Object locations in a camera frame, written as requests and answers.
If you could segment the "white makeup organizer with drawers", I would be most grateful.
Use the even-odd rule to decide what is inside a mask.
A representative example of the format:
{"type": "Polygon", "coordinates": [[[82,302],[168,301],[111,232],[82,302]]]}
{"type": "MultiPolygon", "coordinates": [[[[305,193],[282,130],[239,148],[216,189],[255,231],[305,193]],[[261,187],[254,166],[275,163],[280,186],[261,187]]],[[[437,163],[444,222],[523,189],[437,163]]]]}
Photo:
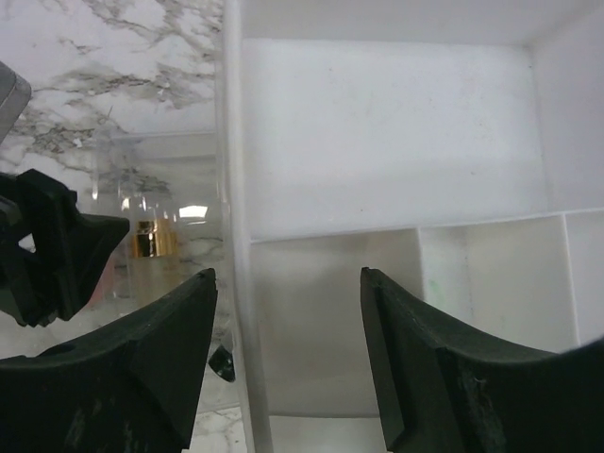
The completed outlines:
{"type": "Polygon", "coordinates": [[[213,137],[96,136],[95,197],[215,269],[201,411],[250,452],[390,452],[361,314],[377,269],[560,354],[603,343],[599,1],[228,1],[213,137]]]}

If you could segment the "frosted gold cap bottle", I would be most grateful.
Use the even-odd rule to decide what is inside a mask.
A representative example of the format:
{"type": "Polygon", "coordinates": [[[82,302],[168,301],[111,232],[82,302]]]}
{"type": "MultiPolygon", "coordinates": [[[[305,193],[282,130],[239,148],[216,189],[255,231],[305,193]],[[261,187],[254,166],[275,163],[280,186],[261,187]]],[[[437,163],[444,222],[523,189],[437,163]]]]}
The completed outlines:
{"type": "Polygon", "coordinates": [[[174,220],[146,218],[133,224],[128,244],[129,276],[138,308],[144,308],[185,282],[191,272],[183,260],[181,228],[174,220]]]}

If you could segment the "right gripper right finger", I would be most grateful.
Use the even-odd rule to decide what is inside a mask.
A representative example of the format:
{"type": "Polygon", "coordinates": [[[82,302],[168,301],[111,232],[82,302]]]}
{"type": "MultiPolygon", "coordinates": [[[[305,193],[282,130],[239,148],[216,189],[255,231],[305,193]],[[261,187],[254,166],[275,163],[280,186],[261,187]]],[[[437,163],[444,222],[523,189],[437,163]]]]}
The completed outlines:
{"type": "Polygon", "coordinates": [[[435,309],[377,269],[361,314],[390,452],[599,452],[603,343],[560,354],[435,309]]]}

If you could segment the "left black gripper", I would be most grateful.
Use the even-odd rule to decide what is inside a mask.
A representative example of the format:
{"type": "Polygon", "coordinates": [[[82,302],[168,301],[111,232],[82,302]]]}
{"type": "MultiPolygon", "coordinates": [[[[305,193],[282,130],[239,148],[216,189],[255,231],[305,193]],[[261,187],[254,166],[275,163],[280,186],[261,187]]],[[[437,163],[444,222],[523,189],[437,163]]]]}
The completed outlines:
{"type": "Polygon", "coordinates": [[[1,311],[21,326],[68,321],[91,299],[126,218],[85,214],[37,170],[1,174],[1,311]]]}

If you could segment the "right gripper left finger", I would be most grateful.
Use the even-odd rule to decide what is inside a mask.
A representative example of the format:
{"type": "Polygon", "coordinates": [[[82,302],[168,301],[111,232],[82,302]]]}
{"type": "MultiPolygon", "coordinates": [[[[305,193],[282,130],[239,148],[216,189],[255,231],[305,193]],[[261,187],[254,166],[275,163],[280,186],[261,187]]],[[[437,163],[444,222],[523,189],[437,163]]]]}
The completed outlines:
{"type": "Polygon", "coordinates": [[[213,269],[37,357],[1,361],[4,452],[191,445],[218,291],[213,269]]]}

